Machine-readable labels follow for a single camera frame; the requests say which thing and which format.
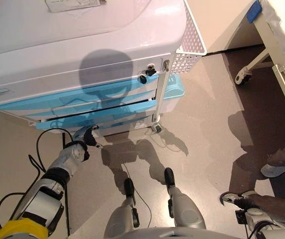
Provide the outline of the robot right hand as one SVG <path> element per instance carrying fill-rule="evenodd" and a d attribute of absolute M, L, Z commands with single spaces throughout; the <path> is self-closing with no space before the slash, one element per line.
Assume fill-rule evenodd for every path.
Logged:
<path fill-rule="evenodd" d="M 242 210 L 249 210 L 251 208 L 261 209 L 261 207 L 257 206 L 248 196 L 257 194 L 254 190 L 246 191 L 242 194 L 235 194 L 231 192 L 224 192 L 220 195 L 219 200 L 222 205 L 224 202 L 231 203 L 236 205 Z"/>

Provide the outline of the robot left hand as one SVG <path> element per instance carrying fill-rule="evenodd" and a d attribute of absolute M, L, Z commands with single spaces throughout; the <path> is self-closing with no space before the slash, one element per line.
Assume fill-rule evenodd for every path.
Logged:
<path fill-rule="evenodd" d="M 102 145 L 98 143 L 93 136 L 93 131 L 96 129 L 99 129 L 99 126 L 96 124 L 91 126 L 84 126 L 74 133 L 73 140 L 82 141 L 88 146 L 102 148 Z"/>

